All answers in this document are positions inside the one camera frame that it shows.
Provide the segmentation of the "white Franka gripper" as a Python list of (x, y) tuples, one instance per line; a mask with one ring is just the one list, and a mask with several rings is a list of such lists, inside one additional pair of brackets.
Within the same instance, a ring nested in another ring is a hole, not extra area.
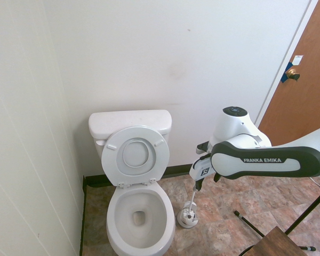
[(194, 191), (200, 191), (204, 178), (212, 174), (211, 156), (200, 157), (190, 168), (189, 175), (195, 180)]

